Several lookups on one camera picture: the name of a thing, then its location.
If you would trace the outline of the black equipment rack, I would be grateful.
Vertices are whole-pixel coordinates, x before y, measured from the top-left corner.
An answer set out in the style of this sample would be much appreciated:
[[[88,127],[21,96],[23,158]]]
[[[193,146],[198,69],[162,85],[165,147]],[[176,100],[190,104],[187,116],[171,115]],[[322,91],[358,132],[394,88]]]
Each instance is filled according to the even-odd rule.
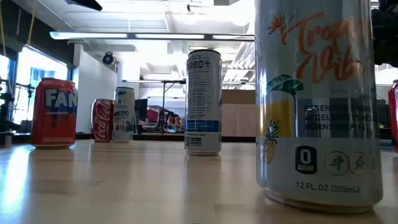
[[[12,146],[12,138],[15,130],[21,128],[20,124],[13,123],[9,120],[9,112],[13,110],[13,102],[15,98],[12,93],[1,93],[1,84],[8,84],[8,80],[0,78],[0,146],[3,148],[10,148]]]

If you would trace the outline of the black overhead fixture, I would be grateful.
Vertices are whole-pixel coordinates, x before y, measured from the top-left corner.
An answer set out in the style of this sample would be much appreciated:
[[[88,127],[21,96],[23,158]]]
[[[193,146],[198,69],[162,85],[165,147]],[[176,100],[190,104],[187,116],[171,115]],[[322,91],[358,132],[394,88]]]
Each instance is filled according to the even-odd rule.
[[[76,5],[88,9],[101,11],[103,8],[96,0],[64,0],[69,5]]]

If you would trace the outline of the dark office furniture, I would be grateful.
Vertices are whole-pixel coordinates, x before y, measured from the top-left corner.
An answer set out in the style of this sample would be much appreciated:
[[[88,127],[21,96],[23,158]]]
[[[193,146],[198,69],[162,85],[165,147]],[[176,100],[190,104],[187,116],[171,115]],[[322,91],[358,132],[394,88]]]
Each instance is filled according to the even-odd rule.
[[[390,109],[389,104],[380,97],[377,97],[377,118],[379,123],[380,139],[391,138]]]

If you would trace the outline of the long ceiling light bar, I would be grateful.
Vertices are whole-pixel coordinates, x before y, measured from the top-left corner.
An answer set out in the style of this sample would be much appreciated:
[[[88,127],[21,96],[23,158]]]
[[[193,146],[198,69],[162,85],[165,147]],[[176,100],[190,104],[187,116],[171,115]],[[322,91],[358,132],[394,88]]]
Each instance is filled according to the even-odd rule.
[[[248,34],[194,34],[194,33],[150,33],[150,32],[49,32],[55,40],[118,39],[118,40],[202,40],[227,42],[254,42]]]

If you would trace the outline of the white Celsius Arctic Vibe can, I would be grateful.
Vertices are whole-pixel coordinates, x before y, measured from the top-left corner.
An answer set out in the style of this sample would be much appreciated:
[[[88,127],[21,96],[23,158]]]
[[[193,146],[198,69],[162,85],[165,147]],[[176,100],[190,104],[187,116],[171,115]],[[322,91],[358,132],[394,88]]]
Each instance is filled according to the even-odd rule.
[[[217,156],[221,151],[221,54],[212,49],[187,58],[185,150],[189,155]]]
[[[114,97],[113,142],[132,141],[135,123],[135,95],[130,87],[117,87]]]

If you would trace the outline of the Celsius Tropical Vibe can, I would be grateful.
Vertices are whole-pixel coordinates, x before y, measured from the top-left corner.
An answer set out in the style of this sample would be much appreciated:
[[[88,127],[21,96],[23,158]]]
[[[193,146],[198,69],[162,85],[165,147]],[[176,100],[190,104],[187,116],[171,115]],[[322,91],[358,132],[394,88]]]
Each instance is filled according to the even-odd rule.
[[[254,0],[256,180],[292,207],[383,197],[370,0]]]

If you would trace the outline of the red Coca-Cola can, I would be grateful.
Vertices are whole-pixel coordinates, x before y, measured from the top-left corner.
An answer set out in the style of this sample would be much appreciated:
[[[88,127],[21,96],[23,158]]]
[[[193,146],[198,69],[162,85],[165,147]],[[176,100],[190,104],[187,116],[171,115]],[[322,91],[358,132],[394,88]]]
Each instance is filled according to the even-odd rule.
[[[113,136],[114,101],[96,99],[91,107],[91,140],[111,142]]]
[[[398,79],[393,81],[388,91],[390,121],[391,121],[391,143],[392,150],[398,153]]]

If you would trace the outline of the black tripod stand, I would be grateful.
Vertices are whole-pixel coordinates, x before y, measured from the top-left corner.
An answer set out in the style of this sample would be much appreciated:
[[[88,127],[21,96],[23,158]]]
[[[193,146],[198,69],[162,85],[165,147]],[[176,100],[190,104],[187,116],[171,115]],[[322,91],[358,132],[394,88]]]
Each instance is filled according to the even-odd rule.
[[[16,83],[13,122],[21,127],[18,133],[30,133],[32,129],[32,117],[34,110],[35,87],[31,84],[22,85]]]

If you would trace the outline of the black table frame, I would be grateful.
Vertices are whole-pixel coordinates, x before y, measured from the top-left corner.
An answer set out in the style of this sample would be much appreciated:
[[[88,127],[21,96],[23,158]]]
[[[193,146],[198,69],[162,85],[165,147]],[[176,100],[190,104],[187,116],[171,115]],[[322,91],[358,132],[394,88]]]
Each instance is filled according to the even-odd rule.
[[[76,140],[89,140],[90,134],[77,133]],[[184,141],[184,134],[159,134],[146,133],[133,135],[135,141]],[[247,136],[222,136],[222,142],[256,142],[255,137]],[[28,144],[30,143],[30,134],[15,134],[12,137],[13,144]]]

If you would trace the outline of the red Fanta strawberry can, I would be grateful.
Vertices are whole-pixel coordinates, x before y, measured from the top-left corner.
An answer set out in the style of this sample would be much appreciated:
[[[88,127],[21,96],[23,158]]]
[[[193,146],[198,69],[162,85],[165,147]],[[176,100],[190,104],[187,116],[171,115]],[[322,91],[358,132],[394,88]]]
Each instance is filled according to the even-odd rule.
[[[30,144],[37,149],[66,149],[74,145],[77,107],[74,82],[42,78],[35,90]]]

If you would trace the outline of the beige partition panel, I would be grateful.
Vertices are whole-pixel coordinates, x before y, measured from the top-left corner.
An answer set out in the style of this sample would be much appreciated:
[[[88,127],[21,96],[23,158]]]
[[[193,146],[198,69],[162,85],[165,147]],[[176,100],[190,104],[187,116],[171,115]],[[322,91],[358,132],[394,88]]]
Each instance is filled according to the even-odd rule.
[[[256,136],[256,106],[224,104],[221,107],[221,133],[229,137]]]

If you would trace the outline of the black monitor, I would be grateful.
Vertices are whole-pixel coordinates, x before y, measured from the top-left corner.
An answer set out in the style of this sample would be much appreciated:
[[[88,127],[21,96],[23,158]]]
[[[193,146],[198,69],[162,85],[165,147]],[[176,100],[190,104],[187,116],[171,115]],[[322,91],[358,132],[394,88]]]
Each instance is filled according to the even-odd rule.
[[[146,122],[147,119],[147,103],[148,100],[140,99],[135,100],[135,115],[138,121]]]

